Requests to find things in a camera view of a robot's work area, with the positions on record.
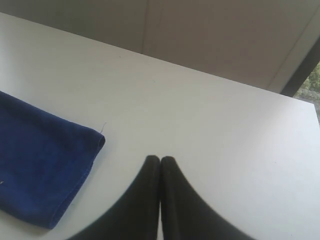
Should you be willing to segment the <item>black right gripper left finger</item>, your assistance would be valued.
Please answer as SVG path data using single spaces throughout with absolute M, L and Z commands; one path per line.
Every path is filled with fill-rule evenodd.
M 159 224 L 160 159 L 148 155 L 137 176 L 95 222 L 71 240 L 156 240 Z

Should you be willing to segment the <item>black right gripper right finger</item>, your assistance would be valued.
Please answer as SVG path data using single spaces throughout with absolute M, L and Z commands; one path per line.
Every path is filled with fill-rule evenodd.
M 172 156 L 160 162 L 160 203 L 165 240 L 252 239 L 198 195 Z

